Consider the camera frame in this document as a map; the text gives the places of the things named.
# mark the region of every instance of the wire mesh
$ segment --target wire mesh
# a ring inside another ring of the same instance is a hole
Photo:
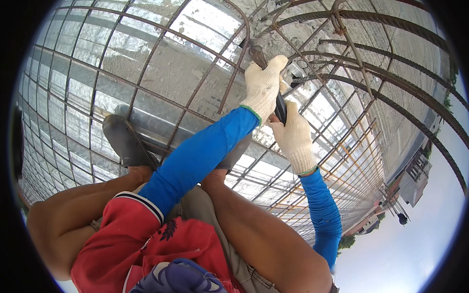
[[[392,70],[428,93],[442,91],[442,86],[437,87],[428,76],[416,76],[408,65],[396,65],[393,57],[372,53],[362,49],[363,45],[355,47],[353,41],[381,47],[386,52],[390,49],[391,54],[404,55],[436,74],[440,68],[434,63],[439,61],[432,61],[438,59],[433,57],[437,53],[441,59],[447,55],[422,39],[416,42],[417,46],[433,59],[416,59],[410,50],[412,44],[395,45],[395,39],[407,38],[409,32],[361,20],[342,23],[337,10],[332,15],[333,23],[327,18],[305,21],[296,29],[288,27],[295,23],[281,28],[276,25],[277,18],[296,15],[296,9],[333,8],[333,1],[302,0],[281,6],[283,3],[60,2],[47,16],[19,76],[17,101],[23,111],[25,131],[20,185],[26,201],[33,204],[67,188],[127,173],[102,131],[103,119],[112,113],[126,117],[148,150],[163,161],[182,141],[244,99],[242,73],[250,61],[245,52],[249,44],[256,42],[266,49],[267,57],[298,54],[283,72],[285,80],[293,81],[293,88],[284,96],[298,104],[300,113],[310,123],[312,152],[339,207],[343,230],[361,221],[383,199],[381,190],[405,162],[412,141],[419,134],[400,115],[375,102],[371,88],[379,88],[378,92],[383,91],[419,119],[430,113],[411,95],[365,72],[361,62]],[[406,4],[389,0],[379,9],[405,17],[403,5]],[[364,10],[363,7],[378,12],[371,0],[346,3],[345,8]],[[412,13],[429,16],[418,8],[412,8]],[[272,32],[263,33],[269,20]],[[420,25],[428,26],[428,22],[423,22]],[[348,28],[346,47],[340,42],[320,42],[341,39],[344,23]],[[341,30],[339,35],[334,34],[337,29]],[[328,64],[334,58],[304,55],[305,50],[352,56],[359,60],[360,68],[342,67],[341,60]],[[365,82],[367,91],[323,79],[321,73]],[[295,78],[308,75],[317,79],[294,82]],[[282,219],[308,243],[314,243],[304,190],[270,128],[254,130],[252,144],[227,176],[226,184]]]

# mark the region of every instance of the shoe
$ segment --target shoe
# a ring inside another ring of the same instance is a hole
[[[159,164],[156,158],[147,152],[132,129],[130,123],[119,115],[108,115],[103,121],[103,132],[109,144],[119,157],[124,167],[149,166],[155,171]]]
[[[215,167],[215,169],[227,169],[227,174],[230,173],[236,162],[239,160],[239,158],[241,158],[241,156],[248,148],[249,144],[251,143],[251,140],[252,132],[249,133],[240,142],[238,142],[238,144],[234,146],[234,149],[232,149],[231,152],[227,154],[226,158],[221,161],[220,164]]]

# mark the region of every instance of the work glove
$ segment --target work glove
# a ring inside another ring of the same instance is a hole
[[[315,171],[317,162],[311,152],[313,141],[308,121],[299,114],[296,103],[285,101],[285,105],[287,106],[285,126],[275,115],[269,117],[267,125],[272,128],[275,141],[297,175]]]
[[[277,55],[262,70],[252,62],[244,72],[247,86],[247,97],[240,106],[249,109],[259,118],[259,125],[275,110],[275,101],[279,92],[280,71],[287,64],[288,58]]]

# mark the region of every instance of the rebar cage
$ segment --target rebar cage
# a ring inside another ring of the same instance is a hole
[[[438,34],[410,0],[64,0],[19,75],[23,200],[126,174],[102,132],[111,113],[163,161],[244,99],[245,53],[259,44],[268,59],[290,57],[284,97],[310,123],[346,232],[386,200],[421,131],[446,114],[446,91],[458,95]],[[254,130],[226,184],[314,243],[304,190],[268,127]]]

